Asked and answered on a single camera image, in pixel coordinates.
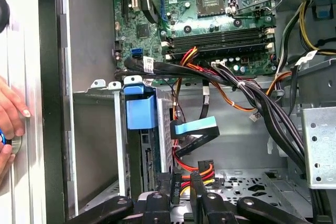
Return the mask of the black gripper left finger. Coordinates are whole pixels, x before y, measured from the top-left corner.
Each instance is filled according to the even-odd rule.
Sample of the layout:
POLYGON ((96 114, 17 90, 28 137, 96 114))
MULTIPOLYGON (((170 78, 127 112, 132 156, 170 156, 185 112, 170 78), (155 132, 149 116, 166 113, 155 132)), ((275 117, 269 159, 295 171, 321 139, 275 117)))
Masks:
POLYGON ((66 223, 170 223, 171 174, 157 179, 158 191, 142 193, 137 201, 115 196, 66 223))

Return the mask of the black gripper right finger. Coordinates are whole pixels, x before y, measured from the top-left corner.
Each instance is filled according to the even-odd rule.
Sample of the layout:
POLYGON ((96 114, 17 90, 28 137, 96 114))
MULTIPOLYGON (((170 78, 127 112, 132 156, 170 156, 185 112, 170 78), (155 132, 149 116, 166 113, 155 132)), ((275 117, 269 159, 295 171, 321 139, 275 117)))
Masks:
POLYGON ((190 175, 190 203, 195 223, 308 223, 253 197, 243 197, 229 208, 221 195, 206 190, 199 172, 190 175))

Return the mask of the person's hand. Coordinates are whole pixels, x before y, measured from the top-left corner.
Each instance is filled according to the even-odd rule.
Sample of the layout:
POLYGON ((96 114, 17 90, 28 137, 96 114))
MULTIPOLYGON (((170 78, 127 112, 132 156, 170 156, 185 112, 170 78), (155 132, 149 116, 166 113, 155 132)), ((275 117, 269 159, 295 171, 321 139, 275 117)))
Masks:
MULTIPOLYGON (((23 136, 24 124, 20 118, 30 117, 30 111, 23 99, 1 78, 1 132, 7 139, 23 136)), ((1 142, 1 180, 4 179, 15 159, 12 146, 1 142)))

